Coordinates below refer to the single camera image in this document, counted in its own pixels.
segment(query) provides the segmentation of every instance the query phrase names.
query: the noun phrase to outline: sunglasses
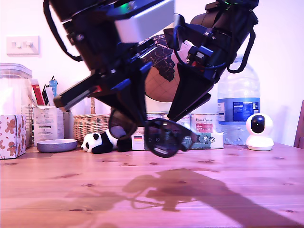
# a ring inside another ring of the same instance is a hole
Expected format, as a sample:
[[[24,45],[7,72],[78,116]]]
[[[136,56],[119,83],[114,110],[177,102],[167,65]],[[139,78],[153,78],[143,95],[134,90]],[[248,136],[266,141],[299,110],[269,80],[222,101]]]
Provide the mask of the sunglasses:
[[[127,139],[137,130],[137,125],[117,110],[109,119],[109,132],[116,139]],[[179,150],[187,151],[197,142],[197,135],[190,129],[167,119],[145,122],[144,143],[155,155],[170,158]]]

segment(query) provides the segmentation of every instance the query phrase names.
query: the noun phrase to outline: white wall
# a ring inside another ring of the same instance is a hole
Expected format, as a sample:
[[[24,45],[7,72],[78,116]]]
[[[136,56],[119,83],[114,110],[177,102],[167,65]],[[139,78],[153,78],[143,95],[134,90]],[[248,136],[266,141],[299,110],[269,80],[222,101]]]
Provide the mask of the white wall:
[[[55,75],[58,92],[68,89],[75,82],[89,75],[86,65],[67,57],[45,21],[43,0],[0,0],[0,48],[1,62],[14,62],[33,70],[33,76],[40,86],[48,83]],[[205,12],[205,5],[211,0],[176,0],[176,12],[182,14],[186,22]],[[249,63],[259,75],[261,83],[261,111],[274,121],[273,138],[276,142],[293,145],[304,100],[304,2],[302,0],[261,0],[254,10],[259,18],[255,26],[256,41],[249,57]],[[77,51],[65,37],[59,20],[55,23],[68,50],[74,55]],[[6,36],[39,35],[41,54],[39,57],[9,57],[5,53]],[[247,43],[240,52],[244,52]],[[211,91],[209,102],[197,109],[197,113],[214,113],[217,104],[217,86]],[[147,98],[148,111],[166,111],[170,104]],[[107,113],[108,107],[97,104],[98,113]],[[86,99],[72,109],[72,114],[89,114],[90,100]]]

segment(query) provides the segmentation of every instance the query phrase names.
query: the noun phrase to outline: globe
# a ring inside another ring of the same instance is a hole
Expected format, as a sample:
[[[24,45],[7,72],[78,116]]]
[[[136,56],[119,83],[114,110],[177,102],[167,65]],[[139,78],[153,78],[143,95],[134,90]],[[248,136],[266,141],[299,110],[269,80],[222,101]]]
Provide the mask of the globe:
[[[151,61],[153,66],[145,81],[146,95],[156,101],[172,102],[180,82],[177,70],[178,60],[174,51],[167,45],[163,34],[152,37],[156,48],[143,57],[144,62]],[[191,44],[187,41],[182,43],[178,51],[181,59],[186,62]]]

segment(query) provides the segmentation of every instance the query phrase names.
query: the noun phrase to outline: robotic arm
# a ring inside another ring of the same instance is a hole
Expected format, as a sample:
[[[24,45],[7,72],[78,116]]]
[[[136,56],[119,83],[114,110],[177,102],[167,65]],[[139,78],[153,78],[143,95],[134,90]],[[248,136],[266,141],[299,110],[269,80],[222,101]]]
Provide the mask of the robotic arm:
[[[208,91],[225,68],[231,73],[244,69],[255,39],[253,26],[258,21],[253,9],[258,1],[217,0],[187,24],[182,15],[174,14],[174,0],[44,0],[47,22],[60,47],[75,61],[84,61],[91,71],[89,77],[55,97],[56,107],[68,111],[91,96],[136,126],[145,126],[145,79],[152,63],[144,63],[142,58],[155,48],[149,37],[174,22],[174,28],[165,29],[164,34],[179,60],[180,83],[168,114],[178,121],[210,99]],[[80,56],[67,51],[50,5]],[[240,69],[232,71],[229,66],[249,34]],[[194,45],[187,62],[177,52],[185,40]]]

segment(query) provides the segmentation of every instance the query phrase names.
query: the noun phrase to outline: wooden chair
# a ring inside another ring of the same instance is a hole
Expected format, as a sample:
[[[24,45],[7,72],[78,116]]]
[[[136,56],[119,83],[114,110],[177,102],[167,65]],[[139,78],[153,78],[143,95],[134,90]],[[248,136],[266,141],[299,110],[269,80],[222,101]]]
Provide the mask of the wooden chair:
[[[304,149],[304,101],[302,102],[298,128],[296,129],[294,147]]]

